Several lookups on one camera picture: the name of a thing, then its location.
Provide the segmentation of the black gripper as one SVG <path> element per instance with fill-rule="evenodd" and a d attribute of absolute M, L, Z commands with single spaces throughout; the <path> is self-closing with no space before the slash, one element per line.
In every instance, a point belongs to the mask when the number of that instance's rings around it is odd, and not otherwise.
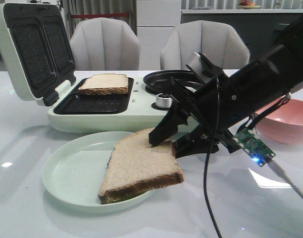
<path fill-rule="evenodd" d="M 195 92 L 170 79 L 170 96 L 175 101 L 161 122 L 149 133 L 149 144 L 158 146 L 178 132 L 179 125 L 188 125 L 192 116 L 199 125 L 173 142 L 175 158 L 194 154 L 216 153 L 218 143 L 233 153 L 240 149 L 228 130 L 222 130 L 222 91 L 220 82 L 226 78 L 223 70 L 214 65 L 204 54 L 193 53 L 187 68 L 203 84 Z"/>

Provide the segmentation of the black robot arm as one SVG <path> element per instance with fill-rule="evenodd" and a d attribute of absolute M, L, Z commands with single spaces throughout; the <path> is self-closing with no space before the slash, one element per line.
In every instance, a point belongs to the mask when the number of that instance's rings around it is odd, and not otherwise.
<path fill-rule="evenodd" d="M 173 103 L 163 120 L 149 133 L 149 143 L 161 144 L 193 117 L 198 126 L 173 143 L 176 157 L 240 149 L 229 128 L 275 99 L 303 88 L 303 14 L 288 25 L 273 46 L 259 58 L 227 76 L 205 55 L 194 53 L 188 68 L 202 84 L 191 92 L 175 78 L 166 80 L 163 93 Z"/>

